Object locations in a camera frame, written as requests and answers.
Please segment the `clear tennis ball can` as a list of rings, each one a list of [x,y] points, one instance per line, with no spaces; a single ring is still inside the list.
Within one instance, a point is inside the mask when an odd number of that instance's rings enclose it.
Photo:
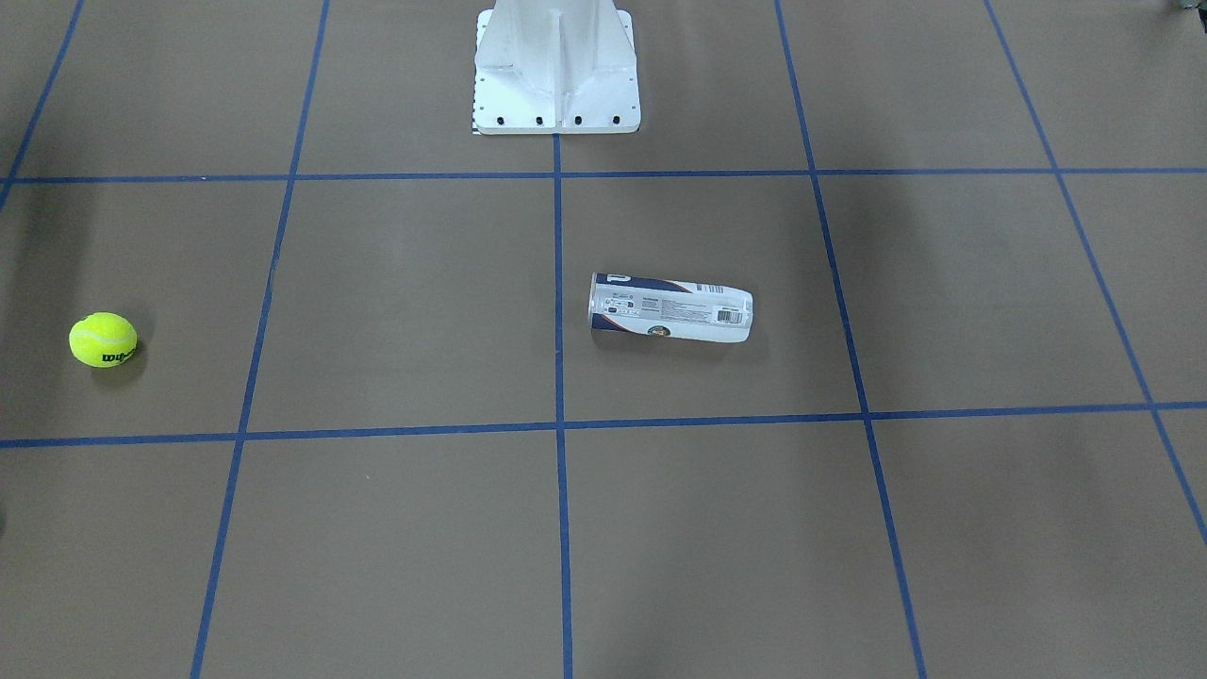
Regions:
[[[746,343],[754,322],[753,295],[719,283],[595,273],[587,299],[594,330]]]

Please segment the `yellow Wilson tennis ball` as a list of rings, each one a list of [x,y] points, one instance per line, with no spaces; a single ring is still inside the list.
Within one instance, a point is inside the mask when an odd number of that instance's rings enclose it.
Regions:
[[[69,332],[74,359],[83,365],[116,367],[138,351],[138,330],[118,314],[95,312],[78,320]]]

